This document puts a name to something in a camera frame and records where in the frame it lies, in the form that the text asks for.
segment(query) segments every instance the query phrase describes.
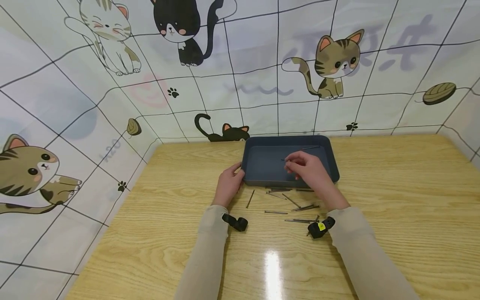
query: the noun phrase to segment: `wallpaper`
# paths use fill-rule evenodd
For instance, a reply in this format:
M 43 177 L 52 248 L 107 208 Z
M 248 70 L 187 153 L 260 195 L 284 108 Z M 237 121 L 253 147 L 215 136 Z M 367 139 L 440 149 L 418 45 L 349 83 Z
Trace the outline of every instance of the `wallpaper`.
M 0 8 L 0 299 L 63 299 L 161 144 L 438 133 L 480 168 L 480 0 Z

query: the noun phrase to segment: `dark gray tray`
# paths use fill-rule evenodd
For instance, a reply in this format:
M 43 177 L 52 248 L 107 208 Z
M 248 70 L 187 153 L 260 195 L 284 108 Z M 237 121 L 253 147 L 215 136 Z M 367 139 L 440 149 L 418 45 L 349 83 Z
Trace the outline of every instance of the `dark gray tray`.
M 303 180 L 295 180 L 295 174 L 288 174 L 282 159 L 290 153 L 302 150 L 320 158 L 333 182 L 340 179 L 330 140 L 323 135 L 311 136 L 265 136 L 251 137 L 245 143 L 242 169 L 243 181 L 247 185 L 308 188 Z

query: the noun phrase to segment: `black cat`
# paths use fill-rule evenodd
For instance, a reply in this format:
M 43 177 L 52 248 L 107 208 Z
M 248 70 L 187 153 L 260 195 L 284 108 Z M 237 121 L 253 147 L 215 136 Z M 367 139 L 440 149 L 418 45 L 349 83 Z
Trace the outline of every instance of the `black cat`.
M 151 0 L 154 4 L 153 16 L 160 34 L 169 42 L 177 43 L 182 66 L 198 66 L 212 54 L 213 31 L 219 20 L 217 10 L 224 6 L 224 1 L 212 0 L 207 13 L 207 49 L 205 53 L 193 39 L 200 30 L 201 16 L 196 0 Z
M 208 134 L 206 133 L 201 127 L 200 127 L 200 118 L 205 118 L 207 120 L 210 120 L 209 115 L 205 114 L 198 114 L 195 116 L 195 126 L 197 126 L 197 129 L 200 130 L 200 132 L 208 138 L 209 141 L 211 142 L 230 142 L 230 141 L 245 141 L 250 137 L 248 134 L 248 126 L 243 126 L 240 128 L 235 128 L 231 127 L 230 124 L 223 124 L 222 128 L 222 134 L 223 136 L 212 133 Z

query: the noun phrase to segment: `cartoon cat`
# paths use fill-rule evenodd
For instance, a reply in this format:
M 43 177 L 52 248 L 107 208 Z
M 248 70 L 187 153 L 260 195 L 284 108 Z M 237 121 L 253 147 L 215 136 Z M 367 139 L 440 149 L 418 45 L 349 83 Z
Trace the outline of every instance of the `cartoon cat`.
M 199 66 L 209 58 L 213 49 L 213 32 L 219 19 L 237 10 L 235 0 L 210 0 L 208 13 L 199 11 L 210 3 L 207 0 L 152 0 L 155 24 L 160 34 L 169 42 L 177 43 L 182 66 Z M 207 49 L 205 53 L 193 39 L 204 23 L 206 14 Z
M 334 41 L 330 36 L 323 36 L 318 42 L 315 55 L 315 71 L 323 81 L 315 91 L 312 86 L 310 69 L 305 60 L 299 57 L 283 61 L 282 69 L 287 72 L 300 72 L 305 77 L 308 92 L 323 99 L 343 97 L 342 77 L 352 73 L 360 59 L 359 43 L 363 37 L 361 29 L 346 39 Z
M 0 153 L 0 193 L 7 196 L 25 196 L 39 192 L 51 204 L 29 207 L 0 203 L 0 214 L 42 214 L 67 202 L 80 188 L 78 179 L 57 175 L 60 161 L 47 149 L 29 146 L 19 135 L 8 138 Z
M 111 0 L 81 0 L 82 21 L 67 17 L 65 25 L 88 38 L 95 54 L 117 76 L 139 73 L 142 64 L 138 56 L 125 45 L 132 30 L 125 5 Z
M 195 126 L 200 132 L 208 138 L 211 142 L 230 142 L 230 141 L 245 141 L 250 137 L 248 134 L 248 126 L 243 126 L 240 128 L 231 127 L 230 124 L 223 124 L 222 135 L 212 133 L 206 133 L 200 126 L 200 118 L 205 118 L 210 120 L 210 116 L 206 114 L 198 114 L 195 116 Z

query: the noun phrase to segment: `wood grain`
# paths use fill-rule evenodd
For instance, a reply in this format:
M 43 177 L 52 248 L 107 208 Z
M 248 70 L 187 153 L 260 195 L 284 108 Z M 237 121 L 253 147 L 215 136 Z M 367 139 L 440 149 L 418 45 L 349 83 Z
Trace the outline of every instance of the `wood grain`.
M 438 135 L 331 141 L 338 187 L 364 212 L 420 298 L 478 299 L 480 173 L 467 159 Z M 243 148 L 243 142 L 160 146 L 67 299 L 173 298 L 218 175 L 241 160 Z M 309 192 L 288 195 L 301 205 L 318 202 Z M 230 212 L 246 218 L 249 227 L 230 232 L 219 299 L 271 299 L 272 280 L 281 299 L 356 299 L 330 237 L 312 240 L 305 224 L 283 221 L 325 211 L 291 213 L 293 208 L 263 188 L 242 188 Z M 272 257 L 278 258 L 279 274 L 267 278 Z

